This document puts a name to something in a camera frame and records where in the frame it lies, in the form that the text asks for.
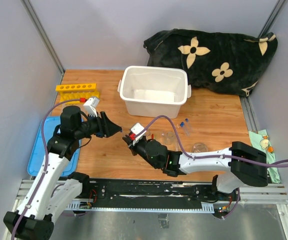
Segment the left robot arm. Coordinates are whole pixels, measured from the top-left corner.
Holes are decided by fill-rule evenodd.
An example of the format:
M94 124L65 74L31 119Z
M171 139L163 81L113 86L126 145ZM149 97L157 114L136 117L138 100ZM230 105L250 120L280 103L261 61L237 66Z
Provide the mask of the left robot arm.
M92 136L109 138L121 131L122 128L103 111L99 116L91 116L78 106L65 107L53 136L43 143L44 160L30 190L21 205L4 216L3 222L11 238L48 240L68 204L78 196L85 198L91 193L89 176L80 172L73 172L58 192L53 192L62 172L80 148L80 140Z

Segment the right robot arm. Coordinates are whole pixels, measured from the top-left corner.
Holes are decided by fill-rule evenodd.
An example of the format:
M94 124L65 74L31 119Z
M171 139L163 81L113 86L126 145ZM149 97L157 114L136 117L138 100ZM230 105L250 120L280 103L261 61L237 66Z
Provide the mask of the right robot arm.
M155 139L146 139L145 136L135 140L125 135L122 139L134 156L141 156L151 167L162 170L170 177L195 172L218 172L210 188L211 196L216 200L224 199L243 185L268 185L267 169L263 166L266 155L240 141L234 141L231 147L218 151L183 153L169 150Z

